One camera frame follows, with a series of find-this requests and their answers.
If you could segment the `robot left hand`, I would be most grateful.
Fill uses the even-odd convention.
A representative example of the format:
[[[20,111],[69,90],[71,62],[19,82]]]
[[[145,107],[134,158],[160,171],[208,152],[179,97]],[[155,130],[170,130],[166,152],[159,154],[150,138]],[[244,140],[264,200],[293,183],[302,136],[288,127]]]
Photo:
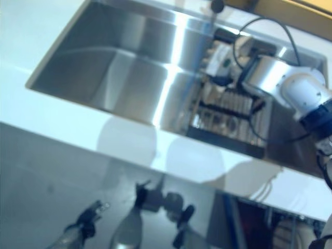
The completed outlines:
[[[80,228],[84,239],[95,235],[95,223],[101,219],[101,214],[109,207],[109,203],[96,200],[78,216],[76,225]]]

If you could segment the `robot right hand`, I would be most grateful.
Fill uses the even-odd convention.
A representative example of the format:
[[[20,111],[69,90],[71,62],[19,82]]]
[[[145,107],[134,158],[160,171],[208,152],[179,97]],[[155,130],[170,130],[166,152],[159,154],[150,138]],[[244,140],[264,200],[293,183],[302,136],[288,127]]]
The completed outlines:
[[[204,76],[220,87],[236,84],[254,60],[254,41],[251,36],[240,36],[235,44],[214,39],[202,60]]]

